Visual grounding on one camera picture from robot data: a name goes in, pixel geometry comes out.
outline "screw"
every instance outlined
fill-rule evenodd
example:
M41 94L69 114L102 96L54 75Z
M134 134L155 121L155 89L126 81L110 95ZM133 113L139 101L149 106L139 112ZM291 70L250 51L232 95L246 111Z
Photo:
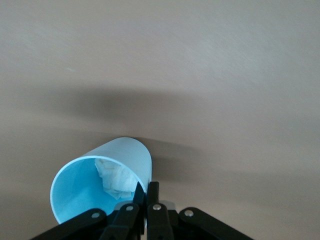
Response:
M159 204L155 204L155 205L153 205L153 210L156 210L156 211L158 211L158 210L160 210L161 209L161 205L159 205Z
M127 211L132 211L133 209L134 209L133 206L127 206L125 210L127 210Z
M187 217L192 217L194 215L194 212L191 210L185 210L184 215L186 215Z
M100 216L100 213L99 212L95 212L95 213L93 213L92 215L91 215L91 217L93 218L93 219L96 219L96 218L98 218Z

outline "light blue plastic cup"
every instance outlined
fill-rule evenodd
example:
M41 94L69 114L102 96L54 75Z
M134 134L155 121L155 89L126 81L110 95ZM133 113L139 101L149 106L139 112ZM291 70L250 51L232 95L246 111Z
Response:
M143 191L147 192L152 175L152 161L148 149L136 139L116 138L70 161L55 176L50 191L50 203L59 224L93 208L102 209L109 215L118 203L133 199L132 195L116 200L104 192L95 159L109 160L128 168L141 184Z

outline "tissue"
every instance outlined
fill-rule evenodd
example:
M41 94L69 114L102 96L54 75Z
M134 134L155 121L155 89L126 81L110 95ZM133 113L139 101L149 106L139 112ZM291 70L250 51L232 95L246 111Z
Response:
M100 158L95 159L94 164L102 178L103 190L106 193L116 200L131 197L138 180L127 167Z

